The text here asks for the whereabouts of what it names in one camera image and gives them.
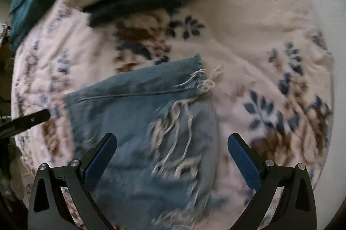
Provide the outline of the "blue denim ripped jeans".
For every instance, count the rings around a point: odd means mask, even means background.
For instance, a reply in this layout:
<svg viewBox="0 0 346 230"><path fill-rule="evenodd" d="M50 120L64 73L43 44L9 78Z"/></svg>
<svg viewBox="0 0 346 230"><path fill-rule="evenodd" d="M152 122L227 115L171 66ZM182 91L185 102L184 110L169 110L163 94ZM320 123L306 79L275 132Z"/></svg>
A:
<svg viewBox="0 0 346 230"><path fill-rule="evenodd" d="M67 94L76 157L106 133L117 150L93 198L124 229L190 226L218 209L218 129L200 56L114 75Z"/></svg>

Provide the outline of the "floral fleece bed blanket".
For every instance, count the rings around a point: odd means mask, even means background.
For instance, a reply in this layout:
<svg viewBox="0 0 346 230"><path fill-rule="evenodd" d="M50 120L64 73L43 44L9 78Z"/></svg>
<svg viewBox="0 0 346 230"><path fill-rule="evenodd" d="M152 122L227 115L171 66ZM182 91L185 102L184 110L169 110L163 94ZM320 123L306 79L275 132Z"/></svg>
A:
<svg viewBox="0 0 346 230"><path fill-rule="evenodd" d="M11 112L49 108L49 121L15 140L28 172L72 158L64 95L123 70L200 54L218 66L213 102L221 136L237 132L279 165L307 166L319 180L333 114L333 58L306 0L195 0L173 15L153 11L124 25L151 54L120 50L116 27L94 31L87 15L56 0L16 51Z"/></svg>

